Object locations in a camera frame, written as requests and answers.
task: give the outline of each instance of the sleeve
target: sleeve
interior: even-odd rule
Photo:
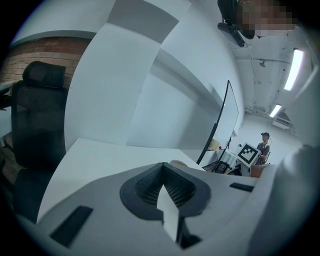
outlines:
[[[270,146],[267,145],[267,146],[264,148],[263,155],[264,155],[264,156],[268,155],[269,151],[270,151]]]

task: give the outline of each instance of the brick wall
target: brick wall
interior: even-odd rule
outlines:
[[[21,43],[10,49],[0,69],[0,83],[20,81],[26,66],[40,61],[65,66],[63,87],[69,88],[78,62],[90,43],[78,37],[46,37]]]

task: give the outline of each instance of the person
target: person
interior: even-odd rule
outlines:
[[[264,132],[262,135],[262,142],[256,147],[258,150],[261,151],[261,158],[259,157],[255,165],[261,166],[266,163],[268,160],[268,155],[270,152],[270,145],[268,143],[270,134],[268,132]]]

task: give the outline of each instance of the ceiling light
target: ceiling light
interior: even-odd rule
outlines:
[[[275,105],[272,113],[270,114],[270,117],[273,118],[273,117],[278,113],[278,111],[279,111],[280,109],[281,109],[281,105],[279,105],[279,104]]]
[[[304,52],[302,50],[294,50],[290,74],[284,87],[285,90],[290,91],[292,86],[294,86],[295,80],[302,64],[303,56]]]

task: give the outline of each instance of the chair headrest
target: chair headrest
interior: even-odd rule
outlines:
[[[65,72],[65,66],[34,61],[25,68],[22,79],[34,86],[57,88],[64,85]]]

